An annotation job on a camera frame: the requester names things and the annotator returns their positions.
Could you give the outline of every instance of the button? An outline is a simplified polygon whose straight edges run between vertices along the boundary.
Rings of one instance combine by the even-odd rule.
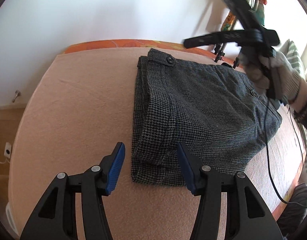
[[[169,64],[173,64],[173,63],[175,63],[175,60],[174,60],[173,57],[167,57],[167,62],[168,62]]]
[[[254,96],[254,97],[258,97],[258,94],[254,91],[251,92],[251,94]]]

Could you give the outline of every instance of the white glove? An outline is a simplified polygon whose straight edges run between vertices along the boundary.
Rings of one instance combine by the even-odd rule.
[[[299,92],[301,77],[296,70],[292,69],[286,56],[280,51],[277,51],[276,57],[266,58],[259,56],[259,60],[268,68],[278,68],[282,95],[289,102],[294,101]],[[263,75],[259,66],[248,62],[245,56],[242,58],[242,64],[248,78],[253,82],[256,91],[259,94],[264,94],[269,88],[269,79]]]

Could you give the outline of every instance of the baseboard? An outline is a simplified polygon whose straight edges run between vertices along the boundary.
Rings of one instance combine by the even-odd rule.
[[[26,106],[27,106],[27,104],[16,104],[16,105],[0,106],[0,110],[26,108]]]

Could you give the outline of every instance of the blue gripper pad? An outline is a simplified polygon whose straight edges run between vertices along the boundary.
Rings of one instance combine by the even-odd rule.
[[[120,143],[119,149],[114,149],[111,155],[115,154],[114,160],[112,161],[111,168],[108,171],[108,179],[107,179],[107,186],[106,186],[106,194],[110,195],[111,192],[115,189],[118,177],[123,165],[123,161],[126,155],[126,147],[123,143]]]
[[[191,191],[193,195],[196,194],[197,188],[195,185],[195,174],[188,160],[188,155],[191,155],[185,145],[185,143],[178,143],[177,157],[178,163],[181,168],[181,173],[186,182],[187,189]]]

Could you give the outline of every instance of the wall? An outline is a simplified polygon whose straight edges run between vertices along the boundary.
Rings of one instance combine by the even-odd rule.
[[[304,48],[307,19],[296,0],[268,0],[265,12],[267,27],[276,28],[282,41],[291,38]],[[0,9],[0,106],[11,105],[17,89],[22,96],[15,104],[27,103],[55,56],[71,44],[180,43],[193,32],[219,30],[227,13],[221,0],[6,0]],[[296,16],[286,23],[291,13]],[[238,51],[233,44],[225,52],[234,58]]]

